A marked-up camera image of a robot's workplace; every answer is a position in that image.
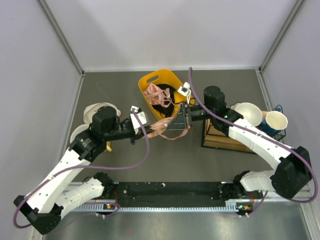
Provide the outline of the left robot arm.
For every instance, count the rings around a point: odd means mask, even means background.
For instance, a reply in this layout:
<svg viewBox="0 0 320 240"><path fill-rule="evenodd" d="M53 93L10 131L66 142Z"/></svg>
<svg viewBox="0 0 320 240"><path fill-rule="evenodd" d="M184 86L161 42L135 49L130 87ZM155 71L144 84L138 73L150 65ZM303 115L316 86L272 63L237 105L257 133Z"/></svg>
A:
<svg viewBox="0 0 320 240"><path fill-rule="evenodd" d="M147 138L148 118L144 111L133 106L128 118L120 121L117 110L101 105L93 112L91 123L70 143L61 160L48 176L28 195L15 200L17 213L22 213L40 234L50 233L72 210L95 198L109 198L114 182L104 172L98 172L86 183L64 192L82 171L93 169L91 164L107 149L111 141Z"/></svg>

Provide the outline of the floral mesh laundry bag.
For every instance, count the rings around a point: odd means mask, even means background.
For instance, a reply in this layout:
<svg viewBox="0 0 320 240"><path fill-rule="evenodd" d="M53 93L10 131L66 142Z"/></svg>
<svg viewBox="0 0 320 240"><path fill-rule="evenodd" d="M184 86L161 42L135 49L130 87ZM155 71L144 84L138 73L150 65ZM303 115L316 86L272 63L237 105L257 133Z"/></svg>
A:
<svg viewBox="0 0 320 240"><path fill-rule="evenodd" d="M150 126L150 129L153 130L153 132L152 133L148 133L147 137L149 139L151 139L151 138L160 136L160 137L162 137L164 139L171 140L171 141L174 141L174 140L176 140L178 138L184 137L188 133L188 131L189 131L188 129L183 130L182 133L179 136L174 137L174 138L169 138L169 137L167 137L166 135L163 134L166 131L166 127L169 125L169 123L172 120L173 120L173 117L166 117L166 118L158 120L156 123L152 124Z"/></svg>

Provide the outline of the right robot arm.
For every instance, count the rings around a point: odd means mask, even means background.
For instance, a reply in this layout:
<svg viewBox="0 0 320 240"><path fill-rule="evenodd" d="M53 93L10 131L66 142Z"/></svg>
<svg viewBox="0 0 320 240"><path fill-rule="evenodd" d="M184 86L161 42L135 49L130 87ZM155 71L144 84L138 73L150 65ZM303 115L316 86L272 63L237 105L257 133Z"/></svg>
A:
<svg viewBox="0 0 320 240"><path fill-rule="evenodd" d="M211 125L230 139L236 140L264 159L271 171L246 171L238 175L233 192L245 198L253 191L275 192L293 200L297 193L314 179L309 152L282 144L258 130L240 113L226 106L225 95L217 86L204 90L204 102L190 106L181 103L177 115L167 129L186 130L195 121L209 120Z"/></svg>

